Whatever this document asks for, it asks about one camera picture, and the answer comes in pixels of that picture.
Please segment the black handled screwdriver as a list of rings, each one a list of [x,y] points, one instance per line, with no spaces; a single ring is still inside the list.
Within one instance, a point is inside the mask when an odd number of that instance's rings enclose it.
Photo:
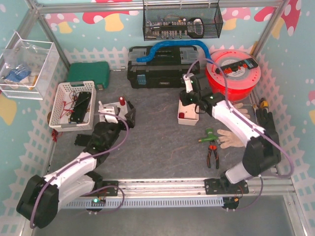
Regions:
[[[130,107],[130,109],[131,110],[134,109],[133,104],[130,102],[130,100],[127,98],[127,96],[123,95],[123,97],[124,97],[125,101],[127,102],[128,106]]]

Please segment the large red spring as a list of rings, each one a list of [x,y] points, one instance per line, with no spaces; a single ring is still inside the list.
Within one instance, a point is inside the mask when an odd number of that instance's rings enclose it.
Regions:
[[[125,99],[122,96],[119,98],[119,102],[121,106],[124,106],[126,104]]]

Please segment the white peg fixture base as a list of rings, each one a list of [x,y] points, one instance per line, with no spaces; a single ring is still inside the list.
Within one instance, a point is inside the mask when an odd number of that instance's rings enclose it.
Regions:
[[[128,113],[127,105],[121,105],[120,102],[103,104],[101,101],[98,102],[99,113],[112,113],[117,116],[124,117]]]

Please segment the black rectangular plate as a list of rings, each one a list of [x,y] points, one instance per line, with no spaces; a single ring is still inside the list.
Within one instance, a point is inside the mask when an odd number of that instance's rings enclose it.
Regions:
[[[91,140],[92,136],[87,134],[78,134],[74,141],[76,146],[86,147]]]

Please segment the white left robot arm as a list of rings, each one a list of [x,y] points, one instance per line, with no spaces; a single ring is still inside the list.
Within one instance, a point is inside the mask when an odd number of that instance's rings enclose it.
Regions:
[[[104,189],[102,176],[94,170],[122,145],[115,142],[122,130],[129,132],[135,126],[135,113],[136,109],[130,107],[125,115],[112,114],[117,123],[98,122],[76,158],[53,173],[28,180],[16,211],[29,220],[31,229],[48,226],[58,211],[76,198]]]

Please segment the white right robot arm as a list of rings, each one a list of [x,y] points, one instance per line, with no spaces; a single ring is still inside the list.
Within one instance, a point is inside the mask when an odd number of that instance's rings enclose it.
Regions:
[[[222,122],[245,146],[242,161],[228,169],[224,176],[231,184],[255,177],[281,161],[279,136],[274,130],[256,125],[237,111],[226,97],[212,92],[205,75],[184,74],[186,88],[180,92],[184,106],[195,104]]]

